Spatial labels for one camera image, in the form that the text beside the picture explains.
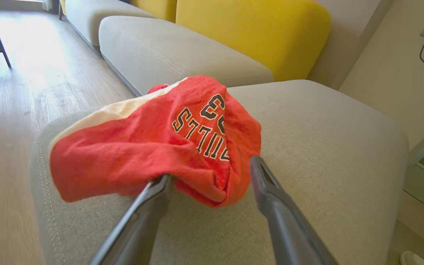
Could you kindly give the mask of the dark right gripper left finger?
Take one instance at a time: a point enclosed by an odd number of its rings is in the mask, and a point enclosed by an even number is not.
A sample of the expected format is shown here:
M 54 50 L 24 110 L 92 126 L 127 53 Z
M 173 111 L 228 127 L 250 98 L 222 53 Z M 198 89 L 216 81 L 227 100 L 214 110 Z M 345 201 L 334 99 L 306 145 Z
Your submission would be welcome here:
M 168 211 L 174 177 L 150 181 L 92 256 L 90 265 L 148 265 L 162 218 Z

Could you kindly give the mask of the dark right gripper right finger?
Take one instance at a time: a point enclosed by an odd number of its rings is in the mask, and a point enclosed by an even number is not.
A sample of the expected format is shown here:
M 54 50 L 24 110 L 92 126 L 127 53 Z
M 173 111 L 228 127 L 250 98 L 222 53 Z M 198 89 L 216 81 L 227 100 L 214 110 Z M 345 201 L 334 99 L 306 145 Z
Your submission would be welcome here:
M 258 210 L 266 217 L 278 265 L 336 265 L 337 261 L 266 165 L 253 156 L 250 176 Z

